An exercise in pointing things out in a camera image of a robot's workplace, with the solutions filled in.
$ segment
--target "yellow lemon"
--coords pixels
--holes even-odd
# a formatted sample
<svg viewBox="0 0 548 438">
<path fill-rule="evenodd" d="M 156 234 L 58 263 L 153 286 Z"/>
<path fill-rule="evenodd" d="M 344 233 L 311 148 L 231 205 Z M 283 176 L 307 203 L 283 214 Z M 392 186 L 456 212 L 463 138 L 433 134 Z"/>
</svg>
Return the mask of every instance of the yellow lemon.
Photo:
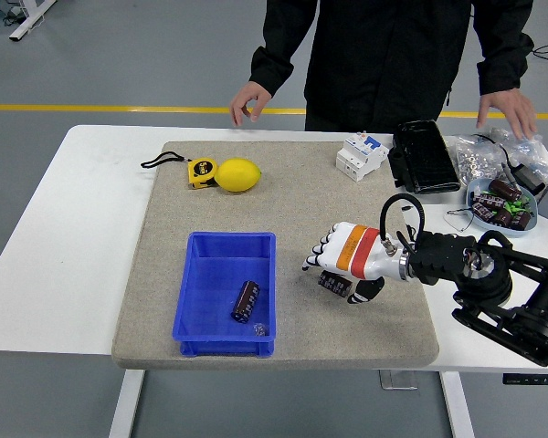
<svg viewBox="0 0 548 438">
<path fill-rule="evenodd" d="M 259 167 L 245 158 L 230 158 L 217 166 L 216 183 L 229 192 L 244 192 L 259 181 Z"/>
</svg>

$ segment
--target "robotic arm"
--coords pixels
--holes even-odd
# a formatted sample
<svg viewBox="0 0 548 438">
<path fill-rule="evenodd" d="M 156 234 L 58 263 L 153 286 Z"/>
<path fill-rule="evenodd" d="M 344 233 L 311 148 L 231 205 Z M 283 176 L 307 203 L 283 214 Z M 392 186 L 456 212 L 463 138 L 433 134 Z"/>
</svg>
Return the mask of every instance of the robotic arm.
<svg viewBox="0 0 548 438">
<path fill-rule="evenodd" d="M 392 236 L 385 232 L 387 210 L 400 199 L 412 203 L 420 216 L 414 243 L 400 232 L 393 243 Z M 453 311 L 453 318 L 524 358 L 547 366 L 548 259 L 514 251 L 511 242 L 497 231 L 488 231 L 478 241 L 472 236 L 433 234 L 423 228 L 424 211 L 417 198 L 397 194 L 385 203 L 379 230 L 346 222 L 336 224 L 312 248 L 302 269 L 320 266 L 337 278 L 359 279 L 354 293 L 347 298 L 350 304 L 373 299 L 384 286 L 385 276 L 398 281 L 418 278 L 431 286 L 439 279 L 452 281 L 458 289 L 453 298 L 460 305 Z M 498 245 L 490 245 L 491 240 Z M 510 271 L 539 286 L 524 305 L 505 309 L 502 305 L 512 288 Z M 492 323 L 479 318 L 481 314 Z"/>
</svg>

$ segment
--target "metal bracket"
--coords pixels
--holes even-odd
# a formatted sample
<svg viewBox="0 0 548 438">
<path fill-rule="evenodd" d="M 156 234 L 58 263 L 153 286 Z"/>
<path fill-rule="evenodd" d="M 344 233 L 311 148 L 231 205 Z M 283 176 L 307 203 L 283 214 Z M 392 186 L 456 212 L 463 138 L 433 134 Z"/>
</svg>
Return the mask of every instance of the metal bracket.
<svg viewBox="0 0 548 438">
<path fill-rule="evenodd" d="M 414 391 L 418 389 L 416 374 L 405 370 L 380 370 L 380 382 L 385 390 Z"/>
</svg>

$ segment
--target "orange band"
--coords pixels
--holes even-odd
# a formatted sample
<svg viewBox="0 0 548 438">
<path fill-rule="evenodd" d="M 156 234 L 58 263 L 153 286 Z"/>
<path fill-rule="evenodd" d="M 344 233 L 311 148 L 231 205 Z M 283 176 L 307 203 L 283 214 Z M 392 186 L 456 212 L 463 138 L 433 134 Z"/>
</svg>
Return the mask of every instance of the orange band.
<svg viewBox="0 0 548 438">
<path fill-rule="evenodd" d="M 359 241 L 364 235 L 366 229 L 366 226 L 356 225 L 353 230 L 351 230 L 351 233 L 349 234 L 349 237 L 347 237 L 345 245 L 343 245 L 343 249 L 339 254 L 339 258 L 337 259 L 338 269 L 341 269 L 342 271 L 349 271 L 349 263 L 351 262 L 353 253 L 355 252 L 355 249 L 357 249 L 357 245 L 359 244 Z"/>
</svg>

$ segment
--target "white circuit breaker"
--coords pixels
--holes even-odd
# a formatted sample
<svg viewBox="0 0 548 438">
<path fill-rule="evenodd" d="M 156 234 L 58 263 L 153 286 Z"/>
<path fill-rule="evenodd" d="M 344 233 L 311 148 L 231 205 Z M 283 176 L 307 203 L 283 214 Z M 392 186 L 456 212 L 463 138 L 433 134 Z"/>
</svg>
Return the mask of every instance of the white circuit breaker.
<svg viewBox="0 0 548 438">
<path fill-rule="evenodd" d="M 387 158 L 389 150 L 367 133 L 358 132 L 343 142 L 343 148 L 337 152 L 337 169 L 354 181 L 380 167 Z"/>
</svg>

